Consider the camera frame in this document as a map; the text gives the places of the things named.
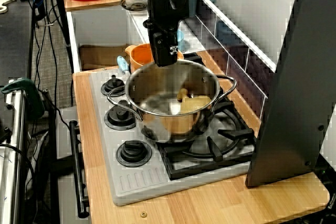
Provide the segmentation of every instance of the gas stove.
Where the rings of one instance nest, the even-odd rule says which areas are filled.
[[[256,139],[234,104],[219,103],[207,131],[180,143],[157,143],[133,114],[106,97],[120,87],[117,102],[129,105],[119,69],[95,72],[90,86],[112,199],[117,206],[246,174]]]

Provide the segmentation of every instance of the blue tile backsplash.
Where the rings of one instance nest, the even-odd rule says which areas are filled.
[[[237,80],[237,90],[261,118],[274,73],[205,1],[197,0],[196,16],[185,22],[222,71]]]

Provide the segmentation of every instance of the orange pot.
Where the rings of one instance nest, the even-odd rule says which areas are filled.
[[[150,44],[132,45],[127,47],[125,52],[130,56],[131,73],[154,61]],[[177,58],[184,59],[180,51],[177,52]]]

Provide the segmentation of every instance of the pot handle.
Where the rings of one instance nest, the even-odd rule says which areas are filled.
[[[216,98],[216,100],[214,101],[214,104],[213,104],[213,106],[211,108],[211,110],[213,110],[213,111],[215,110],[215,107],[216,107],[217,103],[220,102],[223,98],[227,97],[232,91],[235,90],[235,88],[237,86],[236,79],[234,79],[234,78],[232,78],[230,76],[222,76],[222,75],[216,75],[216,76],[217,76],[217,78],[220,78],[220,79],[230,80],[233,85],[232,85],[232,87],[228,91],[224,92],[224,94],[222,94],[220,97]]]
[[[118,106],[118,107],[120,107],[120,108],[122,108],[122,109],[124,109],[124,110],[127,110],[127,111],[133,113],[133,114],[135,115],[135,118],[138,119],[140,122],[142,122],[142,120],[143,120],[143,119],[142,119],[142,116],[141,116],[141,114],[140,114],[138,111],[132,109],[131,107],[128,107],[128,106],[124,106],[124,105],[122,105],[122,104],[119,104],[119,103],[117,103],[115,100],[112,99],[111,95],[115,92],[115,89],[112,89],[112,90],[108,93],[108,95],[107,95],[107,100],[108,100],[110,103],[112,103],[114,106]]]
[[[131,52],[135,47],[136,47],[135,45],[130,45],[130,46],[126,47],[126,49],[125,49],[126,54],[131,56]]]

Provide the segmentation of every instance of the cardboard box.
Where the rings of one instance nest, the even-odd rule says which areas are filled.
[[[117,57],[122,56],[130,63],[129,56],[125,49],[128,45],[121,47],[97,47],[81,46],[79,48],[82,71],[117,66]]]

